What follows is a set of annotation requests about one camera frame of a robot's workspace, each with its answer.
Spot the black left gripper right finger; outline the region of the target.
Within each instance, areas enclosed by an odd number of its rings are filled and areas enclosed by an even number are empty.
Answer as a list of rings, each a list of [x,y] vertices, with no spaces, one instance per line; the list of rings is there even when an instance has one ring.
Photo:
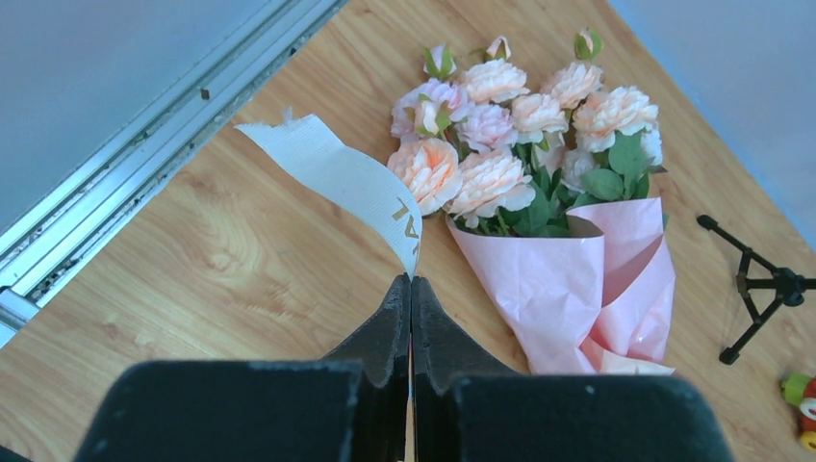
[[[670,375],[528,375],[485,350],[430,283],[411,289],[420,461],[729,461],[715,414]]]

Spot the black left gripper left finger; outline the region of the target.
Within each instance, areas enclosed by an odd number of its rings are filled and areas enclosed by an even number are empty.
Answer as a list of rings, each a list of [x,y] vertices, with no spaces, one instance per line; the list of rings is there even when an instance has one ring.
[[[411,281],[312,361],[154,360],[101,402],[79,461],[400,461]]]

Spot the white printed ribbon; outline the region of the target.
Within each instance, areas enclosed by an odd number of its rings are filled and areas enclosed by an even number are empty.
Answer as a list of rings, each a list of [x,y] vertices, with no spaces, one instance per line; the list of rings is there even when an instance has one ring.
[[[383,164],[347,144],[317,115],[235,126],[295,181],[375,231],[411,278],[423,231],[419,204]]]

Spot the pink flower bouquet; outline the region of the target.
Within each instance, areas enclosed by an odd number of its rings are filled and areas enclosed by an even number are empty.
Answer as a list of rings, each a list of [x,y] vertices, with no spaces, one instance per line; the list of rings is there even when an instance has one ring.
[[[669,375],[676,273],[661,200],[659,109],[608,88],[600,35],[543,83],[505,37],[460,66],[423,52],[424,81],[392,108],[388,169],[440,215],[537,374]]]

